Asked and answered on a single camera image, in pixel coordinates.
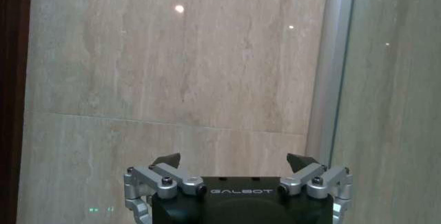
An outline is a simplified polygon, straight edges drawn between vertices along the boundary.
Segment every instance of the bolt head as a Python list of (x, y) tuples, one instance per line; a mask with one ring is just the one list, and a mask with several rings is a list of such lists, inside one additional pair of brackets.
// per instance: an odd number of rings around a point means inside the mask
[(170, 179), (170, 177), (162, 177), (161, 183), (162, 183), (164, 186), (172, 185), (172, 179)]
[(287, 196), (288, 193), (289, 193), (288, 189), (287, 189), (283, 185), (279, 185), (279, 186), (276, 187), (276, 191), (277, 191), (277, 193), (279, 193), (280, 195), (283, 195), (283, 196)]
[(321, 185), (323, 184), (323, 178), (321, 177), (313, 177), (312, 178), (312, 184)]
[(201, 197), (207, 193), (207, 186), (200, 185), (197, 189), (195, 190), (195, 194), (197, 197)]

